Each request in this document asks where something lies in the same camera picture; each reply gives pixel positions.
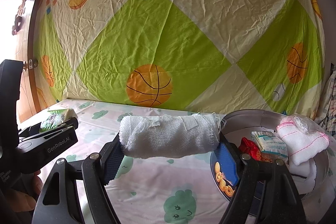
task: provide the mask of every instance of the blue plate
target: blue plate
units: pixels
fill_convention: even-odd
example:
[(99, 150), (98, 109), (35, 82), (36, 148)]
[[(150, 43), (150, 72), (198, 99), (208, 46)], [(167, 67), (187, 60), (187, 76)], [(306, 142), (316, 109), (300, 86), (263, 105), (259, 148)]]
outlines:
[[(215, 172), (215, 164), (216, 162), (218, 162), (217, 157), (215, 155), (214, 152), (211, 153), (211, 157), (210, 157), (210, 166), (211, 166), (211, 173), (213, 176), (213, 179), (218, 187), (218, 189), (221, 191), (221, 193), (223, 194), (223, 196), (230, 201), (231, 197), (228, 196), (225, 192), (223, 192), (220, 188), (219, 188), (219, 182), (216, 181), (216, 172)], [(222, 167), (220, 168), (220, 171), (222, 172), (222, 174), (225, 175), (225, 170), (222, 170)], [(233, 190), (235, 190), (235, 187), (232, 185), (231, 181), (228, 181), (226, 178), (224, 178), (224, 181), (226, 182), (226, 186), (230, 186)], [(260, 205), (260, 200), (261, 200), (261, 196), (263, 194), (263, 187), (264, 184), (260, 181), (257, 182), (257, 186), (254, 192), (254, 198), (252, 200), (252, 205), (250, 208), (250, 212), (249, 214), (256, 217), (258, 210), (259, 210), (259, 205)]]

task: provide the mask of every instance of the rolled white gauze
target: rolled white gauze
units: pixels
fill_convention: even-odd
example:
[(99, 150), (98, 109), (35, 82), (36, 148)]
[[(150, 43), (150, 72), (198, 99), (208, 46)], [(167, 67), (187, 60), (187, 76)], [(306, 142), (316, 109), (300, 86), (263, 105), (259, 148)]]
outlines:
[(181, 158), (213, 151), (219, 143), (215, 114), (125, 116), (119, 139), (126, 156)]

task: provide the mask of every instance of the black robotic device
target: black robotic device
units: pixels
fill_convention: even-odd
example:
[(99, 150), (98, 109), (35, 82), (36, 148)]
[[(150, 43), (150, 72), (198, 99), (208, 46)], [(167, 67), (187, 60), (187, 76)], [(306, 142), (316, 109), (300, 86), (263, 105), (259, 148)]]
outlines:
[[(0, 65), (3, 103), (0, 106), (0, 220), (6, 224), (85, 224), (76, 187), (76, 180), (83, 180), (95, 224), (121, 224), (104, 187), (114, 179), (124, 157), (119, 135), (85, 160), (58, 159), (38, 197), (32, 218), (29, 213), (15, 214), (6, 203), (2, 192), (8, 188), (33, 196), (31, 175), (24, 174), (39, 170), (77, 142), (75, 118), (43, 133), (38, 132), (40, 124), (36, 124), (19, 134), (16, 100), (22, 66), (22, 62), (11, 60)], [(247, 154), (241, 155), (223, 134), (220, 141), (236, 163), (239, 184), (219, 224), (245, 223), (258, 180), (264, 182), (264, 189), (255, 223), (306, 223), (299, 194), (283, 161), (256, 161)]]

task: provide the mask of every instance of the blue textured pad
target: blue textured pad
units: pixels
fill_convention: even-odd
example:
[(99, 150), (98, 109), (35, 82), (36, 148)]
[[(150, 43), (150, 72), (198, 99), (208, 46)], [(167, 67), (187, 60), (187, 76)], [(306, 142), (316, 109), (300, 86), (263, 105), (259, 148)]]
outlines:
[(105, 162), (105, 173), (104, 173), (104, 183), (107, 185), (110, 180), (113, 180), (116, 177), (118, 169), (121, 165), (121, 161), (124, 158), (124, 153), (121, 150), (120, 142), (117, 144), (117, 147), (110, 154), (107, 161)]
[(214, 153), (217, 157), (222, 172), (225, 174), (225, 177), (227, 180), (232, 182), (233, 186), (236, 186), (239, 182), (236, 162), (232, 158), (228, 149), (223, 143), (220, 143)]

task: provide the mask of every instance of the metal screw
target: metal screw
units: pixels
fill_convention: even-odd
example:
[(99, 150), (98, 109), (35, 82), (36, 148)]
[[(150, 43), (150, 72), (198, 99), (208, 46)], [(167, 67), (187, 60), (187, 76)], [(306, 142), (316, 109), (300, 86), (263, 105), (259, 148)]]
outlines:
[(63, 164), (65, 162), (65, 159), (61, 158), (56, 161), (57, 164)]
[(251, 159), (251, 156), (250, 156), (249, 154), (242, 154), (242, 155), (241, 155), (241, 158), (242, 158), (243, 160), (250, 160), (250, 159)]
[(92, 153), (92, 154), (90, 155), (90, 159), (92, 159), (92, 160), (96, 160), (96, 159), (98, 159), (99, 157), (100, 157), (99, 153)]
[(284, 164), (284, 161), (281, 160), (281, 159), (276, 159), (276, 160), (275, 160), (275, 163), (276, 163), (277, 165), (283, 165), (283, 164)]

